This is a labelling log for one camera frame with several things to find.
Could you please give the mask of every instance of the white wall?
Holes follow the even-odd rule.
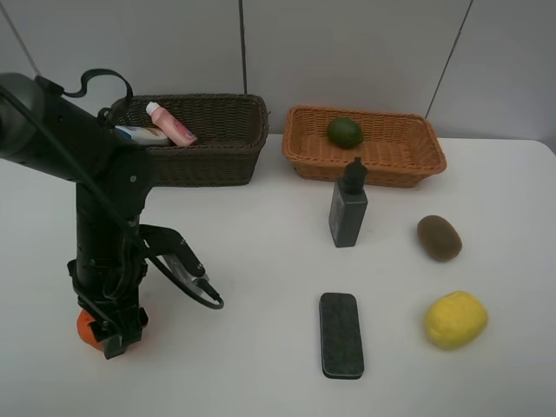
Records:
[[[68,90],[108,67],[136,94],[242,93],[237,0],[0,2],[42,74]],[[248,92],[281,132],[300,103],[426,114],[470,0],[243,2]],[[556,149],[555,15],[551,0],[474,1],[429,113],[439,136]],[[34,75],[2,17],[0,53],[0,71]],[[106,77],[77,103],[96,113],[123,92]]]
[[[556,2],[475,0],[429,114],[440,136],[556,145]]]
[[[271,131],[324,104],[425,115],[469,0],[244,0],[249,92]]]
[[[120,71],[136,94],[242,93],[239,14],[230,0],[2,0],[43,76],[78,90],[91,68]],[[123,96],[104,77],[76,103]]]
[[[0,72],[21,72],[34,76],[33,68],[0,12]]]

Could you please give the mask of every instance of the yellow lemon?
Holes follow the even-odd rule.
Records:
[[[428,339],[441,349],[460,348],[487,326],[487,309],[473,295],[456,291],[440,298],[425,314]]]

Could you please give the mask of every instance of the orange wicker basket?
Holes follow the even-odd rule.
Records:
[[[327,137],[336,117],[357,122],[365,140],[341,149]],[[303,178],[335,181],[356,156],[368,168],[367,184],[414,187],[446,169],[446,157],[430,123],[417,115],[297,106],[288,112],[284,155]]]

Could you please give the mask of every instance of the white table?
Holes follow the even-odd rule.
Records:
[[[65,264],[75,253],[69,183],[0,162],[0,415],[556,415],[556,157],[538,142],[445,139],[448,169],[416,189],[366,187],[357,246],[328,231],[333,185],[299,178],[271,136],[253,181],[155,189],[142,220],[180,230],[226,307],[181,294],[154,268],[143,341],[106,361],[76,335]],[[460,232],[453,261],[415,238],[425,215]],[[456,289],[489,309],[460,351],[429,345],[427,306]],[[359,303],[366,371],[321,373],[318,300]]]

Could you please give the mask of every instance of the dark gray bottle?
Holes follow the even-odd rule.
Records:
[[[344,170],[343,178],[336,181],[328,224],[337,248],[355,246],[359,229],[367,209],[367,196],[363,185],[367,169],[361,158],[355,158]]]

